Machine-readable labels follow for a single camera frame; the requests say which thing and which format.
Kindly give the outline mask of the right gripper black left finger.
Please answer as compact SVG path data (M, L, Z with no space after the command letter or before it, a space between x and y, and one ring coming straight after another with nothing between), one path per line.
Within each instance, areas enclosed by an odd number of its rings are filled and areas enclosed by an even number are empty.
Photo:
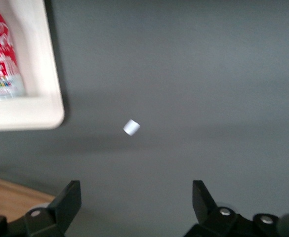
M82 205L80 181L71 181L47 207L24 216L26 236L63 237Z

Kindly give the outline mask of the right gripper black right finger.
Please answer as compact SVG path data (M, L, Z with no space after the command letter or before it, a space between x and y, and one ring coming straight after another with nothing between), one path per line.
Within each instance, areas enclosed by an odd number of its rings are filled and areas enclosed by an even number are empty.
M237 214L227 207L217 206L201 180L193 181L192 202L198 223L186 237L226 237L231 233Z

